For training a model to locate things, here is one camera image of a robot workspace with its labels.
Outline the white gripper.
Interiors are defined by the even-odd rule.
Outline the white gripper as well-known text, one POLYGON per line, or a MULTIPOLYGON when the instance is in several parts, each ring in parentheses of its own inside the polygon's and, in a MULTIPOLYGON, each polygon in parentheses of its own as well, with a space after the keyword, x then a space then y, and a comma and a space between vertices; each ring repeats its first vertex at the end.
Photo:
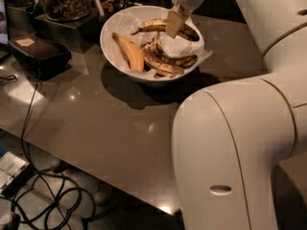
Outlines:
POLYGON ((173 8, 167 13, 166 34, 175 38, 183 28, 186 20, 194 10, 196 10, 204 0, 172 0, 173 8))

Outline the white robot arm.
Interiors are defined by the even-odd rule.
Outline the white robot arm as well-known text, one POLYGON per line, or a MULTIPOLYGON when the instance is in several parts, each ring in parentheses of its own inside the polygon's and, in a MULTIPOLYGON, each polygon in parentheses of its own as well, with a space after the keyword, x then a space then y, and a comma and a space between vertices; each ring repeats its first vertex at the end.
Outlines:
POLYGON ((236 0, 268 72, 179 107, 172 152, 185 230, 278 230, 272 169, 307 149, 307 0, 236 0))

